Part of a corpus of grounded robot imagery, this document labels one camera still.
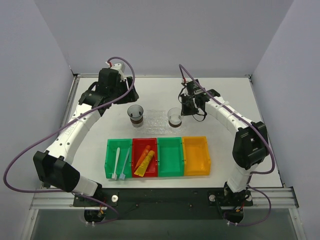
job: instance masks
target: white wall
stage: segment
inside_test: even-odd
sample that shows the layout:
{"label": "white wall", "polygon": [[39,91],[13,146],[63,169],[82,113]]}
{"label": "white wall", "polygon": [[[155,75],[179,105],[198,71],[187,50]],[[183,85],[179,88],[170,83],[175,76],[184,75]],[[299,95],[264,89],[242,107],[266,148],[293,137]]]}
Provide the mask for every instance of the white wall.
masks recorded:
{"label": "white wall", "polygon": [[[24,148],[61,123],[72,73],[33,0],[1,0],[0,175]],[[49,143],[37,149],[44,149]],[[9,182],[34,189],[40,182],[30,151],[13,166]],[[1,239],[20,239],[33,194],[0,183]]]}
{"label": "white wall", "polygon": [[35,0],[74,73],[110,56],[137,74],[252,74],[293,0]]}
{"label": "white wall", "polygon": [[320,1],[295,0],[253,74],[253,89],[308,239],[320,239]]}

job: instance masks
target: green bin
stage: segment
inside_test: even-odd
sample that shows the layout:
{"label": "green bin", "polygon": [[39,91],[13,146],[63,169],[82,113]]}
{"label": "green bin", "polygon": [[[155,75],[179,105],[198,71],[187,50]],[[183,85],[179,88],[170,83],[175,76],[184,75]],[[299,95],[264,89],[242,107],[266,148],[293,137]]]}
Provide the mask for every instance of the green bin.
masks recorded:
{"label": "green bin", "polygon": [[158,176],[182,177],[185,171],[181,137],[158,137]]}
{"label": "green bin", "polygon": [[105,176],[107,179],[112,178],[112,174],[115,170],[115,163],[116,163],[116,153],[117,148],[120,148],[120,155],[118,164],[116,166],[115,173],[117,174],[117,178],[119,178],[122,168],[124,167],[124,163],[126,160],[127,152],[129,150],[129,157],[125,163],[124,171],[125,178],[132,178],[131,173],[131,152],[132,152],[132,139],[108,139],[107,146],[106,146],[106,156],[105,156]]}

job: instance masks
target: plastic bin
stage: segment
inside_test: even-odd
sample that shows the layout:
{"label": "plastic bin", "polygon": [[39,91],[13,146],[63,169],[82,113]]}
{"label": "plastic bin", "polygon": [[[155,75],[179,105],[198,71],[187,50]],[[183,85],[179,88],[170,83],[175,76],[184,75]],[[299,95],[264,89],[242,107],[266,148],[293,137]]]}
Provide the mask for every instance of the plastic bin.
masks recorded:
{"label": "plastic bin", "polygon": [[158,137],[158,176],[182,177],[185,171],[181,137]]}
{"label": "plastic bin", "polygon": [[[115,170],[115,163],[116,163],[116,153],[117,148],[120,148],[120,155],[118,159],[118,164],[116,166]],[[130,149],[128,159],[125,163],[126,156],[128,149]],[[104,164],[104,170],[105,170],[105,176],[107,179],[111,179],[112,174],[115,173],[119,177],[122,168],[125,167],[123,170],[123,173],[125,174],[125,178],[132,178],[131,173],[131,153],[132,153],[132,139],[108,139],[107,145],[106,145],[106,156],[105,156],[105,164]]]}
{"label": "plastic bin", "polygon": [[152,151],[154,151],[154,156],[149,163],[143,178],[158,177],[158,149],[157,149],[157,139],[156,138],[134,138],[132,139],[132,161],[131,161],[131,175],[133,178],[141,178],[135,175],[135,166],[146,148],[147,145],[151,146]]}
{"label": "plastic bin", "polygon": [[184,175],[209,175],[211,160],[205,136],[183,136]]}

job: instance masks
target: white tabletop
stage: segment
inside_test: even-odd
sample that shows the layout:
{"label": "white tabletop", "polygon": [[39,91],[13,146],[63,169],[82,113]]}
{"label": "white tabletop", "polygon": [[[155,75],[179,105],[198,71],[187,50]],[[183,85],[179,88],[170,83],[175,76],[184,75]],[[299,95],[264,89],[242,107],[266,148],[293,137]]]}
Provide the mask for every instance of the white tabletop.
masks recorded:
{"label": "white tabletop", "polygon": [[[78,100],[89,85],[97,78],[80,78],[75,94],[72,113]],[[206,89],[215,89],[229,101],[230,105],[243,116],[261,121],[258,107],[247,78],[200,78]],[[112,105],[102,118],[91,128],[77,153],[72,166],[83,176],[96,181],[104,188],[219,188],[228,180],[235,161],[232,156],[234,137],[214,117],[208,115],[205,121],[197,122],[192,116],[185,116],[180,128],[171,128],[167,112],[181,107],[178,94],[182,88],[180,78],[139,77],[135,88],[139,100],[135,103]],[[144,109],[144,123],[134,128],[127,115],[127,109],[139,104]],[[106,179],[105,159],[108,139],[157,138],[206,136],[211,157],[211,172],[208,176],[128,178],[125,181]],[[271,168],[271,158],[266,157],[257,171]],[[276,167],[269,175],[254,175],[252,187],[282,187]]]}

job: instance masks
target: yellow bin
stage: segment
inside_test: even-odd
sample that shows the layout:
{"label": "yellow bin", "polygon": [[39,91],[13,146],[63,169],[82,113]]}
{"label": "yellow bin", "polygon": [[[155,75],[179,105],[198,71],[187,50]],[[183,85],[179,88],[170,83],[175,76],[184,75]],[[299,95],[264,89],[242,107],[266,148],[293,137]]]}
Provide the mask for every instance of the yellow bin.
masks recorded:
{"label": "yellow bin", "polygon": [[205,136],[183,136],[184,175],[209,175],[211,160]]}

